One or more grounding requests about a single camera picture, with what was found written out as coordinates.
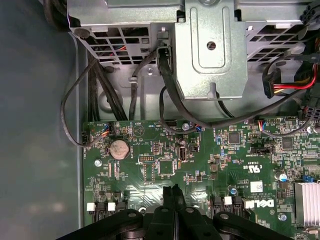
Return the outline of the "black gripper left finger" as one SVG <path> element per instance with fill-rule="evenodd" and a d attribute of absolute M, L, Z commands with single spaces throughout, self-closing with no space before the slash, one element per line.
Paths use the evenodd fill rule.
<path fill-rule="evenodd" d="M 163 188 L 163 205 L 152 213 L 122 210 L 60 237 L 61 240 L 172 240 L 175 211 L 173 188 Z"/>

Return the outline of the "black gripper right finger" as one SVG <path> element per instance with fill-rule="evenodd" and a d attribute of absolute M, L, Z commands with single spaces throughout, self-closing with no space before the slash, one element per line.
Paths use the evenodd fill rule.
<path fill-rule="evenodd" d="M 222 211 L 212 219 L 188 207 L 178 184 L 173 186 L 175 209 L 192 240 L 289 240 L 290 237 L 236 214 Z"/>

